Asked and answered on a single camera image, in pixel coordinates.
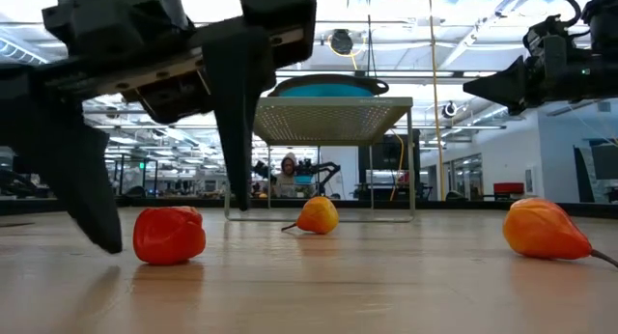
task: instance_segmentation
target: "person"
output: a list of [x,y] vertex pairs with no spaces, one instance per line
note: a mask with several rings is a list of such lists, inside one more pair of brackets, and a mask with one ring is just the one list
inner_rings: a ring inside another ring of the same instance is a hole
[[277,183],[272,187],[272,191],[277,197],[296,197],[294,182],[295,166],[296,155],[292,152],[287,153],[281,160],[281,173],[276,176]]

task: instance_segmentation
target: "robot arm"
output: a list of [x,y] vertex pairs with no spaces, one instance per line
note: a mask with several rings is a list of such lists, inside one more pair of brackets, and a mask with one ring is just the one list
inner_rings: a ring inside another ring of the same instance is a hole
[[243,15],[196,28],[181,0],[58,0],[45,28],[66,60],[0,66],[0,142],[49,184],[92,242],[122,250],[104,166],[107,134],[85,124],[81,102],[137,101],[158,123],[213,111],[241,209],[249,203],[251,134],[275,71],[308,59],[316,0],[240,0]]
[[[530,27],[522,39],[530,54],[525,60],[520,56],[504,71],[463,84],[463,90],[508,107],[512,115],[550,101],[618,97],[618,0],[592,0],[583,11],[567,1],[576,10],[573,19],[552,15]],[[568,32],[580,18],[590,27],[590,49],[574,43],[588,32]]]

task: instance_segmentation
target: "pepper stem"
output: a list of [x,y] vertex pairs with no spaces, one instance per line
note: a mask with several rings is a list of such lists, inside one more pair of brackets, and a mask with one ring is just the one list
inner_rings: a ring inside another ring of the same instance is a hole
[[291,228],[293,228],[293,227],[295,227],[295,226],[296,226],[296,223],[294,223],[293,225],[287,226],[287,227],[285,227],[285,228],[281,228],[281,231],[282,231],[282,232],[285,232],[285,231],[287,231],[288,229],[291,229]]
[[600,260],[604,260],[616,267],[618,267],[618,262],[610,257],[608,257],[605,253],[599,252],[595,249],[590,252],[590,257],[599,258]]

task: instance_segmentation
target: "metal frame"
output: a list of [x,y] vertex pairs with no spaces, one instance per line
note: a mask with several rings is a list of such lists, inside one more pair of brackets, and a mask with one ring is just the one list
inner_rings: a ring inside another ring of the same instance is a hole
[[[404,115],[407,116],[407,165],[409,171],[409,217],[406,219],[390,219],[390,220],[345,220],[342,222],[351,222],[351,223],[408,223],[414,218],[414,214],[416,213],[416,196],[415,196],[415,188],[414,188],[414,157],[412,156],[413,147],[417,147],[418,145],[414,145],[412,142],[412,98],[411,97],[264,97],[260,99],[259,107],[268,107],[268,108],[276,108],[276,106],[315,106],[317,108],[320,107],[346,107],[349,109],[354,109],[358,106],[362,107],[377,107],[377,108],[392,108],[398,107],[396,113],[397,121],[399,121]],[[312,140],[307,142],[291,142],[286,143],[285,141],[278,140],[274,144],[269,142],[269,140],[264,140],[267,143],[267,151],[268,151],[268,161],[267,167],[270,168],[270,147],[272,146],[369,146],[369,164],[370,164],[370,185],[371,185],[371,213],[372,216],[374,214],[375,208],[375,200],[374,200],[374,187],[373,187],[373,173],[374,173],[374,161],[373,155],[371,152],[372,145],[376,143],[376,141],[384,134],[387,129],[379,129],[377,130],[375,135],[372,135],[371,139],[366,140],[327,140],[320,139],[318,141]],[[268,172],[268,183],[270,183],[270,172]],[[267,206],[271,209],[270,204],[271,197],[271,188],[268,186],[268,198],[267,198]],[[235,218],[230,216],[230,202],[231,202],[231,190],[229,185],[226,187],[225,191],[225,200],[224,200],[224,215],[230,221],[241,221],[241,222],[275,222],[275,221],[295,221],[295,219],[283,219],[283,220],[274,220],[274,219],[262,219],[262,218],[250,218],[242,214],[241,217]]]

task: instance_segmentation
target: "metal rack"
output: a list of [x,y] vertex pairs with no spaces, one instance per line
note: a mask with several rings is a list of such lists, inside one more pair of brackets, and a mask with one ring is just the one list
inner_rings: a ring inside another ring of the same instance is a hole
[[[412,134],[412,97],[262,97],[256,111],[254,132],[271,146],[368,146],[378,142],[395,123],[407,116],[407,133]],[[407,139],[410,183],[414,183],[412,138]],[[373,158],[370,154],[370,171]],[[373,176],[371,209],[374,208]],[[270,186],[268,207],[270,208]],[[225,193],[225,217],[234,221],[273,221],[273,219],[230,217],[230,188]],[[409,191],[409,218],[342,219],[346,222],[409,222],[415,212],[415,193]]]

